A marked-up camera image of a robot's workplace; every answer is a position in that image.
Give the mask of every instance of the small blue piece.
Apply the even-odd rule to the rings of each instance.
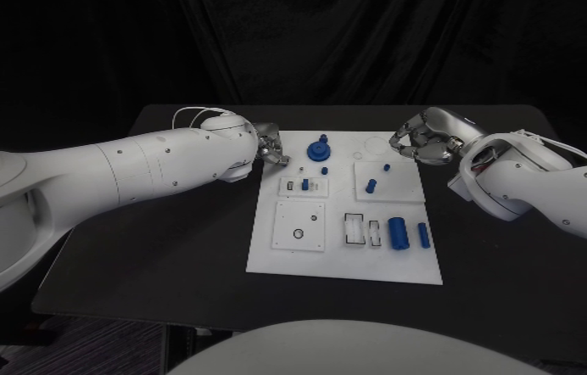
[[[430,240],[429,240],[429,230],[426,229],[426,224],[422,222],[419,224],[419,232],[420,232],[420,240],[423,241],[423,248],[430,247]]]
[[[403,250],[410,248],[410,241],[407,239],[407,222],[404,218],[391,218],[390,221],[390,236],[391,236],[391,247],[396,250]]]
[[[322,135],[321,140],[309,146],[309,157],[315,161],[325,161],[331,157],[327,135]]]
[[[376,185],[377,185],[377,180],[371,179],[370,183],[367,184],[367,190],[366,190],[370,194],[373,194],[376,191]]]

